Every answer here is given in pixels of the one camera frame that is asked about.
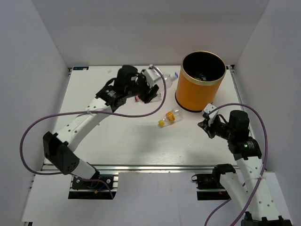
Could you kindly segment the large clear unlabelled bottle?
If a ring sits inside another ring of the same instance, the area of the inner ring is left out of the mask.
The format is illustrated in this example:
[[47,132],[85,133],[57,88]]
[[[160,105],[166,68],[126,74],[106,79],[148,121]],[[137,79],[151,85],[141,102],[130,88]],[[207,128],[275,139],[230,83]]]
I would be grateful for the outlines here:
[[[159,73],[153,69],[154,73],[157,75],[157,79],[155,80],[155,84],[158,86],[158,92],[163,92],[164,91],[164,84],[161,76]],[[170,74],[163,74],[165,83],[166,83],[166,88],[169,89],[173,82],[178,79],[179,75],[177,72],[170,73]]]

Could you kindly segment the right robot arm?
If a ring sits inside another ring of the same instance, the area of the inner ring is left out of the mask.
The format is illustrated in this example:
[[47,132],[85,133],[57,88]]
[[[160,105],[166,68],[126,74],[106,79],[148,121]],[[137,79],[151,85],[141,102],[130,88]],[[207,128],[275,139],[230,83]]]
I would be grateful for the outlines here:
[[218,111],[209,105],[202,112],[204,120],[198,123],[210,138],[218,136],[228,143],[228,149],[243,176],[240,183],[231,164],[217,165],[212,172],[216,187],[224,187],[232,201],[241,209],[235,222],[242,226],[290,226],[289,219],[275,205],[267,180],[263,173],[263,159],[260,147],[249,135],[248,114],[241,110],[230,112],[228,122],[222,122]]

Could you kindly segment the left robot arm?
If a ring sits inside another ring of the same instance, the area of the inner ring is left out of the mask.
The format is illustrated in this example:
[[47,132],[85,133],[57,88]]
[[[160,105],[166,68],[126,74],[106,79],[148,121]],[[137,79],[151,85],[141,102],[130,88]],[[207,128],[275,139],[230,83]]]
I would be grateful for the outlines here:
[[141,72],[131,65],[122,66],[115,78],[108,80],[96,93],[85,112],[56,133],[47,132],[43,136],[44,155],[64,175],[74,175],[83,179],[90,188],[99,184],[99,173],[86,161],[74,154],[80,142],[103,119],[113,115],[128,98],[138,96],[149,103],[157,96],[157,81],[161,75],[151,65]]

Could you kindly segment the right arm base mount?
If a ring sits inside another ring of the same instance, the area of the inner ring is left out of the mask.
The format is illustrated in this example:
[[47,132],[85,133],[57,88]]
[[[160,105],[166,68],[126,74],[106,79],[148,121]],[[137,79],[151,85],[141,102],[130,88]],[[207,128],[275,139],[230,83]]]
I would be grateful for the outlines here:
[[212,174],[195,174],[191,181],[196,184],[198,201],[226,201],[230,198],[225,188],[214,181]]

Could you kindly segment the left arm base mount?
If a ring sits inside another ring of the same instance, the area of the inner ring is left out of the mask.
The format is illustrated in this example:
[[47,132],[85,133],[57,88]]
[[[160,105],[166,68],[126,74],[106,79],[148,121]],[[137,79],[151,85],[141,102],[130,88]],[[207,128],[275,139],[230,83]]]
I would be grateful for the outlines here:
[[118,175],[101,174],[102,182],[87,182],[79,178],[72,178],[68,199],[70,200],[112,200],[117,192]]

